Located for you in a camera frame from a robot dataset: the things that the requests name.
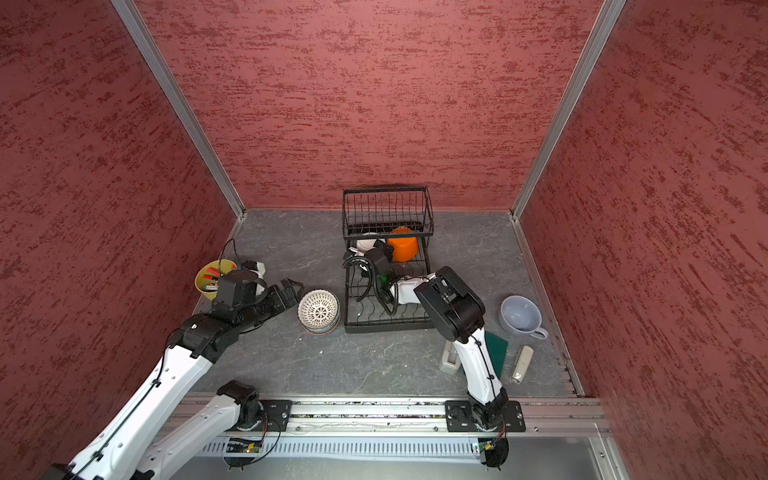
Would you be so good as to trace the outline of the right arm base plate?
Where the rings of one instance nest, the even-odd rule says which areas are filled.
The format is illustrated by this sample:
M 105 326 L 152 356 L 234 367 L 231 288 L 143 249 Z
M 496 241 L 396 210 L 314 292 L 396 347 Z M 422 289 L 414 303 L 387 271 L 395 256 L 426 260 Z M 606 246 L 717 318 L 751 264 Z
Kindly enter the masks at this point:
M 444 404 L 447 430 L 452 433 L 523 433 L 526 424 L 521 404 L 507 400 L 481 407 L 470 400 L 448 400 Z

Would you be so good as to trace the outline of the white ceramic bowl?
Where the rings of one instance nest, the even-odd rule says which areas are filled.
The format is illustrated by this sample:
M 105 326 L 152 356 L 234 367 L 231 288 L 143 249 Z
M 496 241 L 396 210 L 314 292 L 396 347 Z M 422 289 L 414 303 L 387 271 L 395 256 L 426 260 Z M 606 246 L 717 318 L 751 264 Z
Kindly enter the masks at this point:
M 376 248 L 381 244 L 385 244 L 385 241 L 376 235 L 369 233 L 365 234 L 362 239 L 354 240 L 351 243 L 351 247 L 354 248 L 359 254 L 365 254 L 367 251 Z

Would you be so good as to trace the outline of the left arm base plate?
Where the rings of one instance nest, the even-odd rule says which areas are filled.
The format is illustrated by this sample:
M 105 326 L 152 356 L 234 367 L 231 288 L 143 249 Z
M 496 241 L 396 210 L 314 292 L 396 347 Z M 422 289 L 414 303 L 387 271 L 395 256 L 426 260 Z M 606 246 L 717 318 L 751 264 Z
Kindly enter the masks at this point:
M 284 432 L 290 419 L 293 402 L 290 400 L 246 400 L 233 429 L 241 432 Z

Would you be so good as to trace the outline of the orange plastic bowl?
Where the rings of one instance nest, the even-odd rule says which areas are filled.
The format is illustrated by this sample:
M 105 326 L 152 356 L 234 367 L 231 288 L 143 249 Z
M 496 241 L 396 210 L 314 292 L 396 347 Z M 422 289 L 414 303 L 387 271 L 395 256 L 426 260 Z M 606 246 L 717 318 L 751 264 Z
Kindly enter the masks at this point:
M 408 227 L 397 227 L 392 231 L 393 237 L 386 240 L 387 244 L 393 249 L 392 258 L 395 262 L 409 262 L 418 255 L 418 239 L 413 236 L 403 237 L 403 234 L 410 233 L 412 233 L 412 230 Z

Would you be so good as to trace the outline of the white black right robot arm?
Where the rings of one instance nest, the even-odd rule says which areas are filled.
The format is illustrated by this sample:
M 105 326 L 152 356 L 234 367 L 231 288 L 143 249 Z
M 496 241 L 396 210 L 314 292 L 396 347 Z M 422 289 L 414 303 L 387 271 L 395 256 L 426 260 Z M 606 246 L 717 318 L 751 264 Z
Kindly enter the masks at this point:
M 374 295 L 388 315 L 394 316 L 406 304 L 422 307 L 433 327 L 458 354 L 476 426 L 492 431 L 502 424 L 508 395 L 493 369 L 486 344 L 486 308 L 474 290 L 448 266 L 426 275 L 398 276 L 379 247 L 346 259 L 344 267 L 352 266 L 364 271 L 368 279 L 360 297 Z

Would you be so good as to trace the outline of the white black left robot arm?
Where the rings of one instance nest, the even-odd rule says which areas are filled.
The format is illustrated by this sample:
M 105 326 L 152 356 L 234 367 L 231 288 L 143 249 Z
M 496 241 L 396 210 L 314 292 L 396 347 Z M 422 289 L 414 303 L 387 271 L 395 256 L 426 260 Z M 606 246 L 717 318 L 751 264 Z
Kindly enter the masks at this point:
M 233 270 L 218 279 L 206 313 L 197 313 L 168 337 L 153 372 L 88 446 L 45 479 L 165 479 L 229 429 L 265 436 L 271 419 L 258 391 L 232 380 L 191 419 L 162 439 L 156 436 L 197 381 L 245 333 L 297 306 L 304 286 L 284 279 L 267 285 L 258 270 Z

